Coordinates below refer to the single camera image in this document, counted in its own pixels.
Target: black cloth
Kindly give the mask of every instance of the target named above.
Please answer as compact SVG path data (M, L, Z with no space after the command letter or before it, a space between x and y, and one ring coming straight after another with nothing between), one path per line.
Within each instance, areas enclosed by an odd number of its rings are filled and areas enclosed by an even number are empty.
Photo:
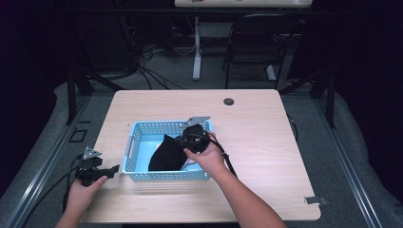
M163 136L163 143L151 157L148 171L178 171L181 170L187 156L175 139Z

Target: person's right hand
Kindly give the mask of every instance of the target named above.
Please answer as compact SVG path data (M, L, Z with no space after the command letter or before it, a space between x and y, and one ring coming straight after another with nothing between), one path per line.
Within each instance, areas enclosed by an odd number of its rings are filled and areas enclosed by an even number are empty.
M213 132L207 133L212 141L217 141ZM212 142L208 144L207 148L202 153L198 152L197 154L194 154L187 148L183 151L187 158L197 162L213 179L221 171L228 170L224 164L224 159L220 149Z

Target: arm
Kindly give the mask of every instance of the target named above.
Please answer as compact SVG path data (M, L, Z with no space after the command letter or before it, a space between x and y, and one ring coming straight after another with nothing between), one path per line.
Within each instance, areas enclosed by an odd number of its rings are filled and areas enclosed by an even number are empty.
M93 182L89 187L81 184L80 180L76 180L71 184L70 192L68 193L67 207L65 213L57 223L57 228L72 228L78 227L81 215L91 204L95 193L106 182L107 177L103 176Z
M215 140L215 137L210 135L210 139ZM279 215L264 200L226 168L219 148L213 143L202 153L194 154L188 149L184 149L184 153L189 159L198 162L216 181L241 227L286 227Z

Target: gray carpet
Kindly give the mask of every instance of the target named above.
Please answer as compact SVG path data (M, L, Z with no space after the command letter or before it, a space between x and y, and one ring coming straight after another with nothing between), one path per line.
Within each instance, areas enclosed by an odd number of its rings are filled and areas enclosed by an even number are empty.
M205 46L201 67L201 80L192 80L193 54L178 55L168 51L155 51L153 58L146 62L145 66L159 72L164 78L176 85L187 89L193 88L223 88L224 71L221 71L223 48L213 45ZM287 56L285 68L289 66L292 53ZM260 69L234 68L237 72L259 74ZM153 89L163 89L162 86L148 77ZM144 76L139 72L114 81L117 85L129 89L148 89L149 85ZM42 194L62 177L68 169L70 161L86 146L93 146L96 142L103 120L107 113L113 93L109 88L93 81L96 92L90 98L84 112L78 117L77 129L86 130L85 139L82 142L66 142L61 149L55 168L51 172ZM179 89L168 83L172 89ZM270 87L273 85L237 84L230 87ZM279 88L285 87L284 79L280 81ZM289 227L368 227L355 196L341 169L336 156L336 148L332 142L326 127L320 120L313 101L306 91L307 85L295 94L284 95L282 100L287 113L294 119L297 125L298 147L314 191L319 197L326 197L330 202L320 207L322 216L316 221L287 221ZM57 139L63 134L67 120L67 87L61 85L55 90L58 95L58 104L51 116L48 125L40 139L32 149L24 166L21 168L9 190L0 199L0 227L5 227L12 219L13 212L18 206L30 182L37 170L52 152ZM383 224L383 227L403 227L403 209L401 204L393 198L380 184L379 179L368 164L367 150L358 127L351 116L348 106L343 99L336 96L335 106L336 131L348 155L354 165L368 197L372 200L374 209ZM26 227L52 227L62 214L61 203L66 183L62 181L39 205L30 218ZM120 224L82 224L81 227L122 227Z

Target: dark background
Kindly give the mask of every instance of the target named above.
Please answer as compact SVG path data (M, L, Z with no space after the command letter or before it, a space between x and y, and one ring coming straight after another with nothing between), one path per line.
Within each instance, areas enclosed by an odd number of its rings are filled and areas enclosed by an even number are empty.
M82 2L69 4L115 6L112 1ZM133 8L166 8L172 3L126 1ZM397 3L314 1L313 12L353 12L353 16L307 19L288 78L307 77L323 68L335 74L336 91L347 102L365 138L369 163L402 202L403 9ZM67 80L72 66L78 61L97 71L128 71L135 68L139 53L127 43L122 23L115 16L82 15L62 25L53 15L41 12L48 3L18 0L0 4L3 195L48 121L56 102L53 89ZM140 21L148 39L170 48L170 28L180 24L181 18ZM73 31L72 39L64 26ZM86 54L78 54L78 48Z

